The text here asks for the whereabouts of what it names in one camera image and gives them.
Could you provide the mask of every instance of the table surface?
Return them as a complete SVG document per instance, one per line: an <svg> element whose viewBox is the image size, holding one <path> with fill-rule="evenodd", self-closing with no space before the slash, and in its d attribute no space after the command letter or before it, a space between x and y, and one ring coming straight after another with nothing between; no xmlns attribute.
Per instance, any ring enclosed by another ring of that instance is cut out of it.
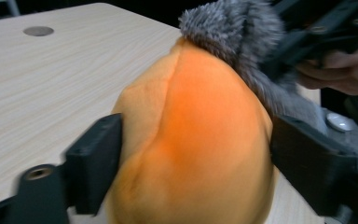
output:
<svg viewBox="0 0 358 224"><path fill-rule="evenodd" d="M54 32L23 32L34 26ZM0 201L14 192L23 171L61 164L65 149L110 114L121 90L179 35L176 28L100 3L0 20ZM315 91L304 94L318 98ZM76 216L73 222L105 218ZM281 177L267 223L323 219Z"/></svg>

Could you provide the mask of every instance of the gray fur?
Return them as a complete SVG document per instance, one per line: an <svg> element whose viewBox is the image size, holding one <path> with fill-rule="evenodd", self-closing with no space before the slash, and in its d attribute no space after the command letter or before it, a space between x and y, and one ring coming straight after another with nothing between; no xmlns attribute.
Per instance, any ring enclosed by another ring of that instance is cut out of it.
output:
<svg viewBox="0 0 358 224"><path fill-rule="evenodd" d="M322 109L296 92L296 76L274 83L258 69L284 35L269 2L218 0L185 11L179 20L184 38L228 63L271 116L288 115L326 132Z"/></svg>

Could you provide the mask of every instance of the orange plush toy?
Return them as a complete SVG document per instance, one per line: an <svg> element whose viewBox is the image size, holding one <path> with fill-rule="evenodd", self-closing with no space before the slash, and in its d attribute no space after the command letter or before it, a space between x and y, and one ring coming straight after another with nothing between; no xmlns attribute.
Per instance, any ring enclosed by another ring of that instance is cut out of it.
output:
<svg viewBox="0 0 358 224"><path fill-rule="evenodd" d="M110 223L265 221L277 174L269 115L293 111L297 102L305 112L285 114L319 122L315 105L254 66L279 40L280 27L261 1L221 0L184 14L183 37L113 109L122 114L123 146L105 198ZM269 35L257 38L260 31Z"/></svg>

